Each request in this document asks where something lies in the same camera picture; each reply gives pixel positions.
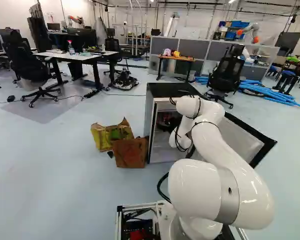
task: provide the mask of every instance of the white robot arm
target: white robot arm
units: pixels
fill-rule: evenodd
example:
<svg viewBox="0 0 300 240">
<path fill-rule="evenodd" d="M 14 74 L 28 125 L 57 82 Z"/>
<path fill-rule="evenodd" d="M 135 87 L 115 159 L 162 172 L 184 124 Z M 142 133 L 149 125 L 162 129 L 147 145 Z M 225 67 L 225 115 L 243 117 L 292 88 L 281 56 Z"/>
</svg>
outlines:
<svg viewBox="0 0 300 240">
<path fill-rule="evenodd" d="M 81 26 L 85 27 L 85 21 L 84 21 L 82 16 L 74 17 L 74 16 L 69 15 L 68 16 L 69 28 L 73 27 L 72 21 L 74 21 L 75 23 L 80 24 Z"/>
<path fill-rule="evenodd" d="M 185 134 L 191 131 L 193 144 L 206 161 L 181 159 L 169 171 L 168 192 L 184 232 L 192 240 L 206 240 L 219 234 L 220 223 L 254 230 L 267 227 L 274 217 L 274 200 L 262 178 L 223 140 L 218 124 L 224 108 L 198 96 L 184 96 L 176 109 L 183 115 L 178 143 L 190 146 Z M 175 133 L 169 140 L 173 148 Z"/>
</svg>

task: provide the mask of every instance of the brown paper bag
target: brown paper bag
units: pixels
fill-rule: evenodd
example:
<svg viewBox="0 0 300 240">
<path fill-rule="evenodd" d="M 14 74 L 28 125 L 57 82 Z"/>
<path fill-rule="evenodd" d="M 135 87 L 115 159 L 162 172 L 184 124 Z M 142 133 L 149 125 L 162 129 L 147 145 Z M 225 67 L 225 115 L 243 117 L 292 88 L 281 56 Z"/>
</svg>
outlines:
<svg viewBox="0 0 300 240">
<path fill-rule="evenodd" d="M 148 149 L 147 139 L 124 139 L 112 143 L 118 168 L 143 169 L 145 167 Z"/>
<path fill-rule="evenodd" d="M 126 118 L 118 125 L 102 126 L 98 123 L 91 125 L 91 133 L 96 147 L 100 152 L 112 149 L 112 142 L 122 139 L 134 139 L 134 134 Z"/>
</svg>

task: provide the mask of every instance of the office chair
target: office chair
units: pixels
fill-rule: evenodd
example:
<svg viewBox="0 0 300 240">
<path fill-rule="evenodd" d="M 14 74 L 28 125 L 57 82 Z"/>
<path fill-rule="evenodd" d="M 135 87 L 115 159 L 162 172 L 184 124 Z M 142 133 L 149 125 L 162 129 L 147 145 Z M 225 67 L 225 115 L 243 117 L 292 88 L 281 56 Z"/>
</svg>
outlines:
<svg viewBox="0 0 300 240">
<path fill-rule="evenodd" d="M 51 97 L 55 102 L 58 101 L 56 95 L 52 95 L 52 92 L 61 93 L 61 89 L 42 89 L 42 86 L 52 78 L 49 73 L 49 69 L 42 61 L 36 58 L 31 52 L 31 49 L 23 42 L 20 33 L 13 30 L 11 32 L 10 41 L 2 44 L 7 56 L 11 60 L 11 68 L 15 71 L 17 76 L 21 78 L 20 83 L 26 91 L 38 91 L 28 95 L 23 95 L 21 101 L 25 101 L 26 98 L 34 97 L 31 100 L 29 107 L 33 108 L 34 103 L 44 96 Z M 51 57 L 46 57 L 45 62 L 49 63 L 52 60 Z"/>
<path fill-rule="evenodd" d="M 205 93 L 206 97 L 214 99 L 216 102 L 221 101 L 229 105 L 229 108 L 232 109 L 234 105 L 225 100 L 227 93 L 236 91 L 240 85 L 240 73 L 245 64 L 245 60 L 238 59 L 236 56 L 226 57 L 227 52 L 224 57 L 221 59 L 217 68 L 213 73 L 209 74 L 207 87 L 211 87 L 209 91 L 212 91 L 213 94 Z"/>
<path fill-rule="evenodd" d="M 129 66 L 128 66 L 128 61 L 126 57 L 123 57 L 123 52 L 121 51 L 120 45 L 119 45 L 119 40 L 115 39 L 113 37 L 106 38 L 105 39 L 105 50 L 106 51 L 114 51 L 114 52 L 119 52 L 118 57 L 115 59 L 115 61 L 121 62 L 123 58 L 125 58 L 125 64 L 126 68 L 129 71 Z M 115 73 L 120 74 L 120 70 L 114 70 Z M 103 74 L 106 75 L 107 73 L 110 73 L 110 71 L 104 71 Z"/>
</svg>

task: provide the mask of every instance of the yellow object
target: yellow object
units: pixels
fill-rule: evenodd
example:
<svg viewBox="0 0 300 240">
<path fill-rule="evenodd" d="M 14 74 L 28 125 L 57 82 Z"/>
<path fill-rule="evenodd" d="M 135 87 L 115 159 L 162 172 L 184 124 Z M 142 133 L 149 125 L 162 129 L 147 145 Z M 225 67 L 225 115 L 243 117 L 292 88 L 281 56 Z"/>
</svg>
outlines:
<svg viewBox="0 0 300 240">
<path fill-rule="evenodd" d="M 126 118 L 118 125 L 102 126 L 94 123 L 91 125 L 91 133 L 100 152 L 112 150 L 112 141 L 135 138 Z"/>
<path fill-rule="evenodd" d="M 179 51 L 174 51 L 173 56 L 178 58 L 180 57 L 180 52 Z"/>
</svg>

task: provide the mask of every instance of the blue hose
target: blue hose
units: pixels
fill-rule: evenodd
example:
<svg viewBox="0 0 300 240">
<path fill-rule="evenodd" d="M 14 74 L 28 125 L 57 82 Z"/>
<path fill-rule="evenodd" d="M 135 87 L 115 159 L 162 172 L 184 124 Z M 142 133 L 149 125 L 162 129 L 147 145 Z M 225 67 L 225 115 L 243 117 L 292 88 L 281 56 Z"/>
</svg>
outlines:
<svg viewBox="0 0 300 240">
<path fill-rule="evenodd" d="M 267 97 L 267 96 L 265 96 L 264 99 L 267 99 L 267 100 L 272 101 L 272 102 L 280 103 L 280 104 L 285 104 L 285 105 L 293 106 L 293 104 L 290 103 L 290 102 L 280 101 L 278 99 L 274 99 L 274 98 Z"/>
<path fill-rule="evenodd" d="M 196 82 L 201 83 L 202 85 L 206 85 L 208 83 L 208 79 L 209 79 L 209 77 L 207 77 L 207 76 L 195 77 Z M 273 102 L 277 102 L 277 103 L 281 103 L 281 104 L 285 104 L 285 105 L 289 105 L 289 106 L 297 105 L 300 107 L 300 104 L 294 100 L 295 98 L 293 96 L 286 95 L 281 92 L 276 92 L 276 91 L 273 91 L 271 88 L 267 88 L 267 87 L 260 86 L 260 85 L 262 85 L 262 83 L 260 81 L 246 79 L 246 80 L 241 81 L 241 83 L 239 85 L 239 89 L 241 89 L 241 90 L 248 89 L 248 90 L 252 90 L 252 91 L 264 94 L 264 95 L 266 95 L 264 97 L 264 99 L 266 99 L 266 100 L 270 100 Z"/>
</svg>

